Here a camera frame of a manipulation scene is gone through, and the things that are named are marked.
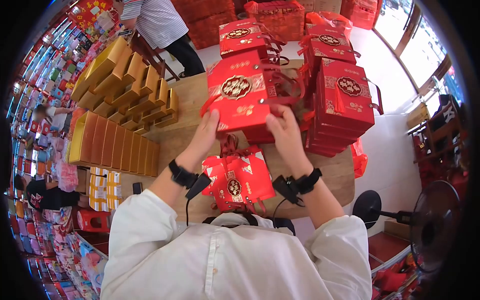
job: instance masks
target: gold box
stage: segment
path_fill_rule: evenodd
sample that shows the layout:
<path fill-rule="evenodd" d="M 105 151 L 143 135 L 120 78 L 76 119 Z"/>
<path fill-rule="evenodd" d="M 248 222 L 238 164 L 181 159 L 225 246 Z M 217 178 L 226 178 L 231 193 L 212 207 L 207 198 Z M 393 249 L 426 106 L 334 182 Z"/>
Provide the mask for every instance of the gold box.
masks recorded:
<path fill-rule="evenodd" d="M 107 115 L 107 118 L 109 120 L 114 121 L 117 124 L 120 124 L 120 122 L 123 120 L 125 117 L 125 114 L 127 113 L 128 110 L 128 105 L 125 105 L 123 107 L 120 107 L 118 109 L 110 111 L 110 113 Z"/>
<path fill-rule="evenodd" d="M 115 132 L 117 131 L 117 125 L 115 122 L 108 120 L 107 129 L 105 130 L 105 138 L 103 141 L 102 162 L 101 165 L 104 168 L 112 166 L 113 157 L 113 145 L 115 143 Z"/>
<path fill-rule="evenodd" d="M 146 137 L 140 138 L 140 150 L 138 151 L 138 174 L 145 175 L 145 161 L 147 156 L 148 140 Z"/>
<path fill-rule="evenodd" d="M 149 130 L 150 130 L 150 124 L 145 123 L 142 126 L 138 127 L 137 130 L 135 130 L 134 132 L 136 134 L 142 135 L 144 133 L 147 133 Z"/>
<path fill-rule="evenodd" d="M 168 97 L 168 83 L 164 78 L 160 78 L 156 87 L 156 102 L 157 106 L 162 106 L 167 103 Z"/>
<path fill-rule="evenodd" d="M 92 158 L 90 162 L 92 165 L 101 167 L 103 143 L 105 142 L 105 133 L 107 131 L 108 120 L 98 116 L 96 120 L 95 133 L 93 134 L 92 142 Z"/>
<path fill-rule="evenodd" d="M 129 66 L 130 57 L 132 55 L 132 49 L 125 48 L 120 56 L 117 65 L 113 70 L 106 75 L 105 78 L 100 79 L 97 84 L 94 92 L 96 94 L 113 96 L 116 94 L 117 90 L 125 88 L 126 85 L 129 85 L 131 82 L 125 81 L 125 86 L 122 86 L 123 74 L 127 71 Z"/>
<path fill-rule="evenodd" d="M 162 105 L 162 107 L 154 108 L 152 110 L 148 110 L 142 114 L 142 121 L 143 122 L 153 122 L 156 119 L 164 117 L 167 115 L 167 106 Z"/>
<path fill-rule="evenodd" d="M 130 171 L 130 160 L 132 158 L 132 141 L 133 132 L 125 130 L 125 138 L 123 139 L 123 151 L 121 155 L 121 170 Z"/>
<path fill-rule="evenodd" d="M 94 107 L 93 112 L 104 118 L 114 110 L 112 105 L 109 105 L 108 102 L 111 102 L 112 96 L 104 97 L 103 101 L 100 102 L 96 107 Z"/>
<path fill-rule="evenodd" d="M 90 63 L 92 67 L 86 76 L 87 80 L 97 83 L 100 78 L 108 75 L 120 61 L 125 48 L 128 48 L 128 44 L 123 37 L 113 41 Z"/>
<path fill-rule="evenodd" d="M 138 127 L 139 122 L 140 115 L 131 115 L 120 121 L 120 126 L 123 126 L 128 130 L 133 130 L 134 128 Z"/>
<path fill-rule="evenodd" d="M 154 143 L 152 156 L 152 176 L 158 176 L 158 161 L 160 160 L 160 145 Z"/>
<path fill-rule="evenodd" d="M 178 112 L 179 109 L 179 98 L 177 93 L 171 88 L 168 90 L 168 97 L 167 97 L 167 114 L 174 114 Z"/>
<path fill-rule="evenodd" d="M 78 118 L 70 146 L 69 163 L 89 166 L 92 159 L 92 142 L 98 115 L 87 111 Z"/>
<path fill-rule="evenodd" d="M 86 76 L 88 72 L 90 71 L 90 68 L 92 65 L 88 65 L 88 67 L 85 69 L 85 71 L 80 74 L 80 76 L 77 79 L 77 82 L 75 83 L 75 86 L 73 87 L 72 94 L 70 94 L 70 99 L 73 101 L 80 101 L 80 99 L 84 96 L 86 91 L 88 90 L 88 87 L 90 86 L 90 80 L 86 80 Z"/>
<path fill-rule="evenodd" d="M 138 154 L 140 152 L 140 140 L 141 136 L 134 133 L 132 139 L 132 154 L 130 157 L 130 173 L 138 172 Z"/>
<path fill-rule="evenodd" d="M 125 128 L 117 125 L 115 130 L 115 141 L 113 142 L 112 169 L 121 169 L 121 156 L 123 151 L 123 139 L 125 138 Z"/>
<path fill-rule="evenodd" d="M 125 89 L 120 92 L 120 95 L 114 96 L 112 101 L 112 106 L 119 108 L 126 104 L 130 104 L 135 100 L 140 98 L 140 88 L 142 87 L 142 72 L 145 70 L 146 65 L 142 62 L 140 68 L 137 69 L 138 76 L 137 79 Z"/>
<path fill-rule="evenodd" d="M 142 87 L 140 89 L 140 97 L 144 97 L 151 93 L 155 93 L 156 86 L 160 75 L 156 72 L 155 68 L 152 65 L 146 67 L 143 73 Z"/>
<path fill-rule="evenodd" d="M 85 92 L 85 94 L 82 96 L 80 101 L 78 101 L 77 105 L 81 108 L 86 108 L 88 110 L 93 110 L 94 107 L 96 107 L 100 101 L 102 101 L 102 95 L 96 95 L 94 93 L 95 90 L 95 85 L 92 84 L 88 90 Z"/>
<path fill-rule="evenodd" d="M 177 123 L 179 121 L 179 115 L 178 113 L 174 113 L 171 115 L 164 116 L 163 118 L 156 119 L 154 122 L 154 125 L 158 128 L 162 128 L 174 123 Z"/>
<path fill-rule="evenodd" d="M 148 141 L 147 143 L 147 156 L 145 158 L 145 175 L 152 176 L 152 163 L 153 163 L 153 148 L 155 143 Z"/>

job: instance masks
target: black pants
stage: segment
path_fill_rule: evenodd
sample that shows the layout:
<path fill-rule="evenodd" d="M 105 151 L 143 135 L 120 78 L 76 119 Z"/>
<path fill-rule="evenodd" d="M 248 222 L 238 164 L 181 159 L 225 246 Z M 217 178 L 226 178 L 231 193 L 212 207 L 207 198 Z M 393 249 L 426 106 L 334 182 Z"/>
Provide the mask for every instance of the black pants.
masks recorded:
<path fill-rule="evenodd" d="M 202 61 L 188 43 L 187 35 L 166 46 L 165 50 L 179 60 L 185 68 L 185 76 L 193 76 L 205 72 Z"/>

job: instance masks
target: hand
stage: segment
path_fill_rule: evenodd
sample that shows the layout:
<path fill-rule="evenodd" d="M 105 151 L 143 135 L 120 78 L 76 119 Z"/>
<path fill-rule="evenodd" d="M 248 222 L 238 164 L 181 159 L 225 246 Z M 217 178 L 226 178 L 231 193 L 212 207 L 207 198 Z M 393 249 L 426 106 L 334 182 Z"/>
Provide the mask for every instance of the hand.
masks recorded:
<path fill-rule="evenodd" d="M 295 115 L 289 107 L 283 105 L 271 105 L 271 110 L 282 116 L 277 118 L 269 114 L 266 117 L 267 128 L 275 138 L 277 151 L 295 179 L 303 175 L 310 175 L 313 165 L 303 151 L 300 129 Z"/>
<path fill-rule="evenodd" d="M 195 167 L 210 151 L 210 148 L 212 148 L 219 120 L 220 112 L 217 109 L 214 109 L 211 113 L 205 113 L 187 149 L 175 159 L 177 165 L 181 165 L 187 171 L 193 172 Z"/>

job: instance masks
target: fan stand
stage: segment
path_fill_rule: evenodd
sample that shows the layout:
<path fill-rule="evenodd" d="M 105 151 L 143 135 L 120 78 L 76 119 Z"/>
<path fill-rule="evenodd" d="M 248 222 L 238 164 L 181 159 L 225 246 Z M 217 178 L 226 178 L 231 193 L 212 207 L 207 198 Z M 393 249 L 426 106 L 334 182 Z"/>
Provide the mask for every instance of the fan stand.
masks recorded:
<path fill-rule="evenodd" d="M 353 205 L 352 215 L 359 217 L 365 223 L 367 229 L 375 225 L 380 216 L 388 216 L 396 219 L 398 223 L 410 224 L 411 212 L 399 211 L 390 213 L 382 211 L 382 199 L 376 191 L 364 191 Z"/>

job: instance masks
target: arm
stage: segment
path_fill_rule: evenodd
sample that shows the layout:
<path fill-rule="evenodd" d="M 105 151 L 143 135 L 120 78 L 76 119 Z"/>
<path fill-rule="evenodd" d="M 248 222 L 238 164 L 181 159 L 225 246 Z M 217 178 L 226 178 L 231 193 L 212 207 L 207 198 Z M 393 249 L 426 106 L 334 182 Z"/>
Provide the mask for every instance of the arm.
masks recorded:
<path fill-rule="evenodd" d="M 313 165 L 303 151 L 300 130 L 290 108 L 272 106 L 282 117 L 267 116 L 275 146 L 294 178 L 310 175 Z M 372 278 L 368 263 L 367 230 L 356 216 L 345 216 L 342 207 L 320 178 L 313 191 L 302 196 L 315 226 L 305 243 L 318 274 L 333 299 L 370 299 Z"/>
<path fill-rule="evenodd" d="M 47 190 L 58 187 L 58 182 L 45 182 L 45 187 Z"/>
<path fill-rule="evenodd" d="M 217 110 L 204 115 L 187 149 L 175 159 L 179 166 L 192 172 L 201 163 L 215 141 L 219 118 Z M 172 207 L 183 187 L 173 182 L 171 176 L 166 167 L 149 189 L 128 197 L 116 210 L 102 295 L 111 295 L 126 280 L 127 271 L 178 235 L 177 213 Z"/>
<path fill-rule="evenodd" d="M 113 7 L 118 11 L 120 16 L 120 22 L 128 29 L 135 28 L 142 4 L 143 0 L 113 1 Z"/>
<path fill-rule="evenodd" d="M 275 137 L 275 146 L 280 156 L 292 171 L 295 179 L 303 175 L 310 175 L 313 165 L 303 151 L 300 129 L 295 115 L 291 109 L 282 105 L 272 106 L 272 110 L 277 110 L 282 115 L 281 118 L 276 118 L 270 114 L 266 119 L 268 129 Z M 345 215 L 342 206 L 321 178 L 314 185 L 313 191 L 303 195 L 303 202 L 315 229 L 333 218 Z"/>

